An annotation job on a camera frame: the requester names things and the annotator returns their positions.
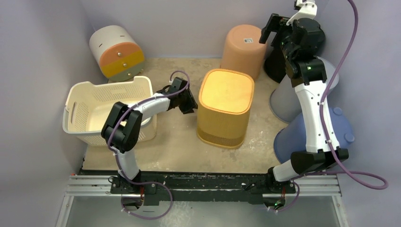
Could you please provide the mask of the orange capybara bin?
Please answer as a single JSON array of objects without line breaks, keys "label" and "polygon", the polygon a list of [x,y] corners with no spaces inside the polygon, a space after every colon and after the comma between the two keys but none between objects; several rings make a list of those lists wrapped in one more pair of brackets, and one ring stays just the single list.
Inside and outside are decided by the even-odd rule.
[{"label": "orange capybara bin", "polygon": [[259,43],[261,29],[253,25],[238,25],[226,35],[220,68],[238,71],[257,80],[267,45]]}]

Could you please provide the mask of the black plastic bin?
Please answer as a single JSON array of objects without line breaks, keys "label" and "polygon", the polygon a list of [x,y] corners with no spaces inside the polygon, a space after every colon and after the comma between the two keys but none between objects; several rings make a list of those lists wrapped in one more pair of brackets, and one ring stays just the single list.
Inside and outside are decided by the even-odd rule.
[{"label": "black plastic bin", "polygon": [[287,73],[289,73],[291,78],[301,78],[302,76],[306,75],[307,66],[316,64],[317,58],[306,61],[290,61],[289,58],[286,58],[284,65],[272,66],[270,54],[265,60],[264,70],[274,81],[280,83]]}]

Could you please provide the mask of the yellow mesh basket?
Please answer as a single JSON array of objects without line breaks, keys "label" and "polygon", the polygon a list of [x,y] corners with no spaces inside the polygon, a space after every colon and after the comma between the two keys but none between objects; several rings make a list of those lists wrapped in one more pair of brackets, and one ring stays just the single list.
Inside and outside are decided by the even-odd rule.
[{"label": "yellow mesh basket", "polygon": [[204,143],[239,148],[246,136],[254,95],[254,80],[233,70],[206,73],[199,90],[197,136]]}]

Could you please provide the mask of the grey plastic bin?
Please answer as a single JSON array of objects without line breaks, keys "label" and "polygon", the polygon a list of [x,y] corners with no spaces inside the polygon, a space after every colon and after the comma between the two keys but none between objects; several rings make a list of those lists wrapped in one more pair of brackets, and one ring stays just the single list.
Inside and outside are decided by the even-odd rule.
[{"label": "grey plastic bin", "polygon": [[[317,57],[324,63],[326,70],[326,84],[331,80],[336,67],[328,60]],[[329,93],[336,87],[339,82],[339,74],[330,86]],[[292,122],[301,112],[301,104],[296,95],[295,88],[292,87],[292,79],[286,75],[279,86],[272,92],[269,99],[269,105],[274,115],[285,123]]]}]

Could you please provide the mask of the white mesh basket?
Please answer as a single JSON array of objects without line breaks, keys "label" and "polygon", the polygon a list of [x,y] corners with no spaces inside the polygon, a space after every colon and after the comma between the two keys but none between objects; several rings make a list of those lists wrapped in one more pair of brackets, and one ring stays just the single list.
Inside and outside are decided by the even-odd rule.
[{"label": "white mesh basket", "polygon": [[152,95],[151,80],[145,76],[102,85],[77,83],[70,89],[65,104],[63,130],[90,146],[106,146],[101,130],[112,106],[118,101],[132,105]]}]

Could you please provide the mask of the blue plastic bucket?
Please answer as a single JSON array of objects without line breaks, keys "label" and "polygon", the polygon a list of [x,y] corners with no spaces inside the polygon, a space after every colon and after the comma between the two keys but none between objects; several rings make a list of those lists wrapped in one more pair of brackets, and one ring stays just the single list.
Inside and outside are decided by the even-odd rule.
[{"label": "blue plastic bucket", "polygon": [[[348,148],[355,141],[351,124],[342,109],[330,107],[330,116],[336,138],[341,148]],[[293,152],[305,152],[306,130],[303,114],[300,113],[286,128],[275,137],[273,143],[274,153],[280,163],[290,160]]]}]

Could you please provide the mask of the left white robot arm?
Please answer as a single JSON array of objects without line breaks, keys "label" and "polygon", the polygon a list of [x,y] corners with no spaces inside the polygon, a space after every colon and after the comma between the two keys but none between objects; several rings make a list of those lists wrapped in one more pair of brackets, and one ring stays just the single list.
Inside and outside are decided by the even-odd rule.
[{"label": "left white robot arm", "polygon": [[198,108],[188,79],[175,77],[171,84],[153,96],[135,104],[116,102],[103,125],[101,136],[115,157],[122,186],[128,193],[136,193],[146,185],[137,176],[140,169],[134,154],[142,122],[159,113],[179,108],[182,114],[191,114]]}]

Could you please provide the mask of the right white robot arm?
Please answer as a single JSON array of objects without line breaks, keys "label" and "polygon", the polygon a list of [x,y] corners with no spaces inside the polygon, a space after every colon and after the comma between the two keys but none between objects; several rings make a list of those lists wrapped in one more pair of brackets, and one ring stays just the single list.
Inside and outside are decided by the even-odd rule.
[{"label": "right white robot arm", "polygon": [[325,37],[320,24],[305,17],[290,22],[288,17],[273,13],[259,42],[266,43],[271,32],[276,33],[272,46],[281,50],[286,74],[300,102],[306,133],[305,149],[293,152],[290,160],[271,167],[266,174],[266,188],[278,192],[295,177],[340,164],[349,152],[336,138],[327,104],[330,85],[324,63],[316,56]]}]

